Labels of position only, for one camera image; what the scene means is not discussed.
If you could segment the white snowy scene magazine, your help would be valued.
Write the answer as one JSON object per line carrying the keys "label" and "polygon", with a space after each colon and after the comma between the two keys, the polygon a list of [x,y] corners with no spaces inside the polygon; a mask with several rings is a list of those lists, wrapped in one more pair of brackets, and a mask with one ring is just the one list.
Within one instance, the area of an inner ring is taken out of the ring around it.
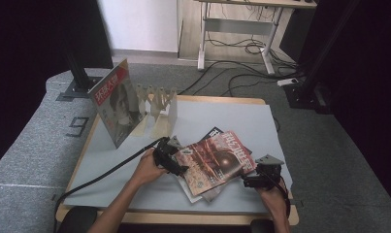
{"label": "white snowy scene magazine", "polygon": [[188,185],[187,185],[187,183],[186,183],[184,178],[177,177],[177,180],[178,180],[182,190],[184,191],[185,195],[187,196],[187,198],[188,198],[188,200],[189,200],[189,202],[191,204],[196,203],[196,202],[198,202],[198,201],[203,199],[202,196],[194,196],[192,194],[192,192],[190,191],[190,189],[189,189],[189,187],[188,187]]}

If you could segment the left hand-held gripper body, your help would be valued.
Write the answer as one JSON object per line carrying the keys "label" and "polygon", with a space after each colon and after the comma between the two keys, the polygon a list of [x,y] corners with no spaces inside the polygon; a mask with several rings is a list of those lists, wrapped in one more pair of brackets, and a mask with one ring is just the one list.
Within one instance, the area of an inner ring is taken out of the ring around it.
{"label": "left hand-held gripper body", "polygon": [[174,159],[174,154],[176,154],[180,149],[181,144],[176,136],[172,138],[161,138],[153,152],[155,164],[158,167],[166,169],[165,165],[167,162],[176,162]]}

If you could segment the grey table mat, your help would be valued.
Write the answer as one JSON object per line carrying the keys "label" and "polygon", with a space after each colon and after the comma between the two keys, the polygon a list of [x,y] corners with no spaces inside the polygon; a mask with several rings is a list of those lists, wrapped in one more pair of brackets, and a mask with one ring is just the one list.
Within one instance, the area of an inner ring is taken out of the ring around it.
{"label": "grey table mat", "polygon": [[[284,158],[271,108],[261,104],[209,103],[178,101],[178,119],[173,134],[184,146],[200,141],[213,128],[232,130],[257,159],[266,154]],[[150,132],[141,137],[129,136],[116,147],[102,121],[91,132],[91,139],[71,187],[77,187],[103,175],[124,159],[152,143]],[[115,199],[133,174],[138,159],[134,159],[103,180],[67,197],[68,206],[105,208]],[[192,203],[182,190],[177,177],[169,174],[140,188],[130,208],[135,211],[202,212],[217,214],[264,214],[262,201],[252,188],[244,187],[239,178],[224,185],[211,202]]]}

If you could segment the person's black pants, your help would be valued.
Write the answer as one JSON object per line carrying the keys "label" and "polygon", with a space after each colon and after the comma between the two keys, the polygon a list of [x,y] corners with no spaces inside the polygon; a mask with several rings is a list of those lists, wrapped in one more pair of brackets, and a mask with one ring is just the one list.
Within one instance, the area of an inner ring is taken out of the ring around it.
{"label": "person's black pants", "polygon": [[[72,208],[57,233],[87,233],[97,217],[97,208]],[[250,225],[241,226],[122,223],[116,233],[275,233],[275,228],[270,220],[265,219],[256,219]]]}

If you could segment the black stand with base plate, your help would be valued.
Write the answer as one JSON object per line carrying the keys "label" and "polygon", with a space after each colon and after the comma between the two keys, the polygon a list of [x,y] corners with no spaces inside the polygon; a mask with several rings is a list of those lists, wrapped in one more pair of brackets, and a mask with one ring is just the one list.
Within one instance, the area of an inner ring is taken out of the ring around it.
{"label": "black stand with base plate", "polygon": [[73,80],[64,92],[61,92],[56,98],[57,101],[72,102],[76,98],[89,98],[89,90],[96,85],[102,76],[89,77],[85,72],[85,67],[76,58],[73,51],[63,45],[63,50],[67,64],[69,65]]}

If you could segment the black curtain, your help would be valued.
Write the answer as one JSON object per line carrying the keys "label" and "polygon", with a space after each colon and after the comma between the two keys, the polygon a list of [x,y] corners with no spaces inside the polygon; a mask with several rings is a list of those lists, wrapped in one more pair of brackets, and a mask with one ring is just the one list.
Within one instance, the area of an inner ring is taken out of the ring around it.
{"label": "black curtain", "polygon": [[113,67],[97,0],[0,0],[0,159],[71,59]]}
{"label": "black curtain", "polygon": [[[298,64],[302,38],[289,45],[286,30],[280,47]],[[391,0],[360,0],[322,74],[331,114],[391,197]]]}

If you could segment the plastic portrait cover magazine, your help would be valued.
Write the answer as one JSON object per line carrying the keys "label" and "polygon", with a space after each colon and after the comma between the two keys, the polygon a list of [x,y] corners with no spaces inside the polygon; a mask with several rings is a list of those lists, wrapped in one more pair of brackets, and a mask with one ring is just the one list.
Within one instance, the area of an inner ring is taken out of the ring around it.
{"label": "plastic portrait cover magazine", "polygon": [[139,99],[129,75],[127,59],[102,78],[89,91],[100,118],[118,148],[146,116],[139,110]]}

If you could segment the red brown cover magazine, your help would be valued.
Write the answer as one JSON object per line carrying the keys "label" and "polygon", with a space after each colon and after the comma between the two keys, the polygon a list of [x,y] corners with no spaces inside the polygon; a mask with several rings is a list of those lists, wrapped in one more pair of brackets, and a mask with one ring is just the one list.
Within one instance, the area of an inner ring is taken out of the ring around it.
{"label": "red brown cover magazine", "polygon": [[252,172],[256,163],[233,131],[191,144],[178,151],[175,158],[187,170],[182,174],[193,196],[225,184],[237,176]]}

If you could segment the person's right hand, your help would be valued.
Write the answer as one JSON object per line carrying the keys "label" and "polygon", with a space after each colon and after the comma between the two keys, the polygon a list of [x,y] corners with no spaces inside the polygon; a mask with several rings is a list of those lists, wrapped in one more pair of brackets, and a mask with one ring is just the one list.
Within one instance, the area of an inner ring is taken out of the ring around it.
{"label": "person's right hand", "polygon": [[273,187],[270,190],[256,188],[256,191],[273,220],[287,219],[287,207],[283,196],[285,187],[283,184],[280,184],[279,187]]}

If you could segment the black slanted metal stand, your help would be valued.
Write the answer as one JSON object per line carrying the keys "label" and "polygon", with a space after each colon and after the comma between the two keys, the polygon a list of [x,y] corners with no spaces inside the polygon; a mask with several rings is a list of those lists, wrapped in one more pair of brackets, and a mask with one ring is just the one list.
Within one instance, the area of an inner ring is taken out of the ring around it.
{"label": "black slanted metal stand", "polygon": [[284,88],[288,104],[293,109],[315,110],[329,115],[332,94],[322,74],[333,58],[337,44],[360,0],[313,0],[315,9],[299,9],[292,14],[286,30],[287,43],[298,44],[302,38],[297,70],[301,83]]}

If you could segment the clear acrylic magazine rack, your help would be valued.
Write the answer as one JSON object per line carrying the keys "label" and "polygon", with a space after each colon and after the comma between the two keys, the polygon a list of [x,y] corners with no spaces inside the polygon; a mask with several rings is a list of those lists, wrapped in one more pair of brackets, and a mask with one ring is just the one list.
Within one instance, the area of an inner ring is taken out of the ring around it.
{"label": "clear acrylic magazine rack", "polygon": [[167,91],[164,87],[152,85],[136,87],[141,122],[134,128],[132,136],[143,136],[149,128],[149,137],[158,139],[172,135],[178,118],[177,90],[173,87]]}

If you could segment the dark blue cover magazine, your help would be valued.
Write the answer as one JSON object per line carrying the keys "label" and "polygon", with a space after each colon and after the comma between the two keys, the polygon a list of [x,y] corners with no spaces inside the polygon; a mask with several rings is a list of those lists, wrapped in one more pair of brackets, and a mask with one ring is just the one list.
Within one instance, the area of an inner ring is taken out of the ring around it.
{"label": "dark blue cover magazine", "polygon": [[233,131],[222,131],[214,127],[202,139],[206,150],[202,153],[207,164],[223,181],[202,194],[202,197],[211,202],[224,186],[238,176],[246,175],[255,168],[251,157],[251,150],[247,149]]}

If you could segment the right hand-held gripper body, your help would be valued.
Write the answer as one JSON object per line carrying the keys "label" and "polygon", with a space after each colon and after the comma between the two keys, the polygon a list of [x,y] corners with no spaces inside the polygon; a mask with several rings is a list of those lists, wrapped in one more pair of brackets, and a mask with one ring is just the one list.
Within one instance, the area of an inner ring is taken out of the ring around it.
{"label": "right hand-held gripper body", "polygon": [[281,166],[284,162],[269,154],[256,159],[255,162],[257,176],[255,177],[254,186],[266,190],[272,189],[280,181]]}

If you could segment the person's left hand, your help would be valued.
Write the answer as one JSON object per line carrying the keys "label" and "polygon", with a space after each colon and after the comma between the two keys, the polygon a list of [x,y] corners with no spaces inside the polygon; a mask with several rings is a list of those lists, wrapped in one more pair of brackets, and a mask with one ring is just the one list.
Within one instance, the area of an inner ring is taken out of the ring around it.
{"label": "person's left hand", "polygon": [[147,150],[141,157],[129,182],[134,186],[151,183],[167,173],[166,169],[159,168],[154,161],[154,149]]}

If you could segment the white desk frame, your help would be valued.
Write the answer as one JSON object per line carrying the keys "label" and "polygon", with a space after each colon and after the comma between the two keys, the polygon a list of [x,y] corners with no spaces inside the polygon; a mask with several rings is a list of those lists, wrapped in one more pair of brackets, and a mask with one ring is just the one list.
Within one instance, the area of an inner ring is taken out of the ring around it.
{"label": "white desk frame", "polygon": [[[198,50],[197,68],[205,69],[206,34],[208,32],[264,35],[268,37],[265,47],[260,50],[266,71],[269,75],[275,73],[270,58],[270,50],[277,32],[280,17],[285,8],[290,9],[315,9],[314,0],[197,0],[202,4],[201,9],[201,39]],[[209,5],[232,4],[257,7],[272,7],[275,9],[275,17],[271,22],[213,18],[208,16]]]}

